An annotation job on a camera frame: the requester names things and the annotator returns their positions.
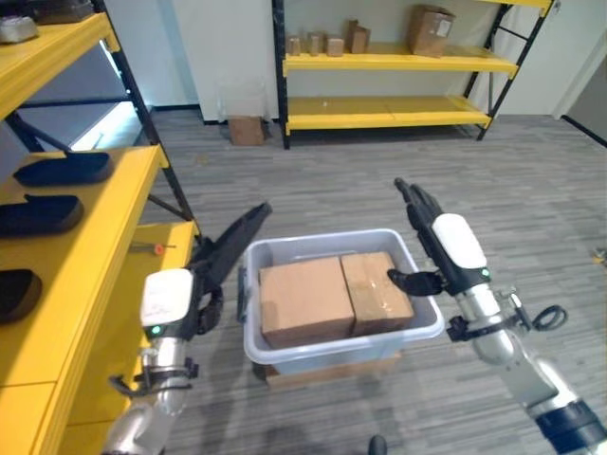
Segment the yellow shelf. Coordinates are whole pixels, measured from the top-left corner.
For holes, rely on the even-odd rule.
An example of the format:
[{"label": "yellow shelf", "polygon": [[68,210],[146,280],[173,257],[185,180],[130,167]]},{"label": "yellow shelf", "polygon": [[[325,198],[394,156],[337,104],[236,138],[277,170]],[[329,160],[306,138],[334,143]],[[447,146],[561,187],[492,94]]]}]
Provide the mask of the yellow shelf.
[{"label": "yellow shelf", "polygon": [[[32,313],[0,326],[0,390],[33,384],[53,387],[42,423],[27,419],[37,428],[34,453],[52,453],[61,441],[101,317],[154,183],[161,149],[109,153],[115,170],[99,184],[25,190],[10,178],[0,186],[0,203],[22,201],[23,194],[31,192],[76,194],[84,205],[83,219],[67,233],[0,240],[0,269],[30,268],[43,283]],[[26,162],[57,156],[32,154]],[[21,406],[33,407],[33,398]],[[1,408],[0,414],[5,413],[12,409]]]},{"label": "yellow shelf", "polygon": [[290,70],[421,70],[421,71],[498,71],[513,78],[517,65],[486,49],[475,46],[450,45],[440,58],[424,57],[409,52],[406,46],[391,43],[371,43],[365,54],[344,53],[341,57],[326,54],[311,56],[303,53],[286,55],[283,71]]},{"label": "yellow shelf", "polygon": [[504,5],[520,5],[522,7],[541,8],[541,16],[545,16],[552,0],[476,0],[477,2],[502,3]]},{"label": "yellow shelf", "polygon": [[287,132],[472,124],[490,117],[462,97],[290,98]]},{"label": "yellow shelf", "polygon": [[65,429],[59,455],[99,455],[111,422],[74,425]]},{"label": "yellow shelf", "polygon": [[192,222],[137,228],[134,241],[175,247],[166,248],[162,256],[147,252],[127,254],[88,357],[69,414],[69,425],[113,421],[124,410],[128,400],[109,386],[107,378],[112,374],[123,374],[128,382],[137,369],[134,365],[143,336],[139,321],[143,283],[148,275],[158,270],[183,267],[190,260],[193,236]]},{"label": "yellow shelf", "polygon": [[0,453],[29,453],[53,384],[0,388]]},{"label": "yellow shelf", "polygon": [[100,40],[112,51],[118,40],[104,13],[76,24],[39,26],[40,36],[18,45],[0,45],[0,118],[6,117],[43,85]]}]

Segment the black shoe insole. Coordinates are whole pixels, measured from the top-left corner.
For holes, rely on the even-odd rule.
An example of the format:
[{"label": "black shoe insole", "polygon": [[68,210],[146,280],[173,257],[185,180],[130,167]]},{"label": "black shoe insole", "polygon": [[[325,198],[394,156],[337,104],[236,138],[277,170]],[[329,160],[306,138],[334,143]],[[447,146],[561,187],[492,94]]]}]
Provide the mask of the black shoe insole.
[{"label": "black shoe insole", "polygon": [[28,269],[0,271],[0,323],[25,317],[42,293],[42,281]]},{"label": "black shoe insole", "polygon": [[0,206],[0,237],[65,232],[83,218],[83,203],[76,196],[25,197],[25,203]]},{"label": "black shoe insole", "polygon": [[27,187],[83,185],[98,183],[112,174],[114,165],[109,154],[69,154],[65,158],[36,161],[19,169],[12,176]]}]

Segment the yellow metal shelving unit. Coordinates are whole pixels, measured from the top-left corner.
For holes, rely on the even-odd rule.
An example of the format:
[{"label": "yellow metal shelving unit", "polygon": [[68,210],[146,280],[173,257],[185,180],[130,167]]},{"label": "yellow metal shelving unit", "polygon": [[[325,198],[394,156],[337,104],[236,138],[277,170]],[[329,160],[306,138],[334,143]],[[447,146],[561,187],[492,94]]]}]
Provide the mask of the yellow metal shelving unit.
[{"label": "yellow metal shelving unit", "polygon": [[[387,128],[400,126],[462,125],[480,127],[482,139],[516,78],[524,58],[539,32],[553,0],[478,0],[500,4],[485,45],[451,45],[440,58],[413,55],[404,45],[370,44],[367,53],[344,53],[329,57],[322,53],[289,55],[285,53],[285,0],[272,0],[276,85],[283,145],[290,147],[290,136],[297,130],[341,128]],[[537,7],[540,17],[529,37],[502,26],[502,20],[513,6]],[[497,31],[511,33],[526,41],[516,63],[490,51]],[[290,98],[287,80],[291,71],[399,70],[399,71],[466,71],[472,73],[463,97],[340,97]],[[489,108],[484,113],[468,100],[479,72],[507,74],[507,80],[495,104],[489,95]]]},{"label": "yellow metal shelving unit", "polygon": [[76,24],[38,27],[40,36],[20,45],[0,45],[0,118],[104,40],[120,49],[107,16],[93,14]]},{"label": "yellow metal shelving unit", "polygon": [[[107,151],[114,171],[101,183],[24,188],[10,177],[0,185],[0,204],[23,202],[26,193],[74,194],[84,206],[82,220],[68,232],[0,239],[0,270],[31,269],[43,284],[29,315],[0,325],[2,454],[99,453],[111,421],[126,406],[107,385],[107,376],[135,374],[143,340],[138,309],[144,279],[185,265],[199,235],[104,4],[93,3],[98,13],[80,23],[41,26],[38,38],[0,46],[0,118],[19,119],[15,110],[24,101],[104,40],[121,70],[128,100],[155,145]],[[35,139],[23,136],[36,137],[39,130],[26,126],[18,137],[32,151]],[[63,157],[60,152],[32,154],[22,166]],[[181,211],[158,203],[191,221],[138,227],[158,171],[167,176]],[[162,256],[129,252],[134,239],[173,247]]]},{"label": "yellow metal shelving unit", "polygon": [[288,110],[288,128],[293,130],[489,122],[487,115],[463,97],[291,98]]},{"label": "yellow metal shelving unit", "polygon": [[541,9],[541,16],[550,9],[552,0],[476,0],[477,2],[488,2],[488,3],[500,3],[503,5],[521,6],[521,7],[535,7]]},{"label": "yellow metal shelving unit", "polygon": [[342,57],[326,54],[311,56],[286,54],[283,73],[290,70],[421,70],[421,71],[499,71],[511,78],[517,65],[502,59],[482,47],[450,45],[440,58],[414,55],[404,45],[371,43],[365,54],[345,53]]}]

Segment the cardboard box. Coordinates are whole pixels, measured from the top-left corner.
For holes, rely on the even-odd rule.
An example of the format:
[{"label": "cardboard box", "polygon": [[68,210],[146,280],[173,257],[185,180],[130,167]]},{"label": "cardboard box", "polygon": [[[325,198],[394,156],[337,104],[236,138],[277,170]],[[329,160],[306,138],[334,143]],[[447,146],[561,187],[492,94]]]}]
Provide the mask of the cardboard box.
[{"label": "cardboard box", "polygon": [[394,268],[388,253],[342,256],[341,267],[356,316],[355,337],[407,327],[414,311],[407,296],[388,278],[386,272]]},{"label": "cardboard box", "polygon": [[359,26],[359,21],[348,21],[346,33],[346,47],[353,54],[364,54],[369,47],[371,39],[371,30]]},{"label": "cardboard box", "polygon": [[311,56],[317,56],[324,52],[324,36],[319,32],[312,32],[307,34],[307,52]]},{"label": "cardboard box", "polygon": [[416,55],[442,56],[454,19],[455,16],[446,9],[415,6],[407,30],[409,50]]},{"label": "cardboard box", "polygon": [[259,117],[230,116],[230,140],[234,145],[263,145],[264,131]]},{"label": "cardboard box", "polygon": [[289,55],[300,55],[302,53],[302,41],[297,35],[286,37],[286,53]]},{"label": "cardboard box", "polygon": [[350,336],[354,311],[339,258],[260,271],[262,333],[275,349]]},{"label": "cardboard box", "polygon": [[339,35],[327,36],[326,55],[329,57],[341,57],[343,55],[343,38]]}]

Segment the black object on shelf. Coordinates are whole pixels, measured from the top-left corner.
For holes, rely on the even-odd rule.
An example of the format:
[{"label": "black object on shelf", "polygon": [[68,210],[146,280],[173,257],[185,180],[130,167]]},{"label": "black object on shelf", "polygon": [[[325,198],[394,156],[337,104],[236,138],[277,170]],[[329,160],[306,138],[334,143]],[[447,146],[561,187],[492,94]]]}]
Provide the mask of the black object on shelf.
[{"label": "black object on shelf", "polygon": [[25,203],[0,206],[0,237],[65,232],[83,218],[83,203],[76,196],[25,197]]},{"label": "black object on shelf", "polygon": [[12,176],[27,187],[47,187],[98,183],[109,177],[112,171],[114,164],[110,155],[95,152],[42,159],[24,166]]},{"label": "black object on shelf", "polygon": [[0,323],[24,318],[42,293],[42,281],[28,269],[0,271]]},{"label": "black object on shelf", "polygon": [[90,0],[28,0],[28,6],[41,25],[80,22],[95,12]]}]

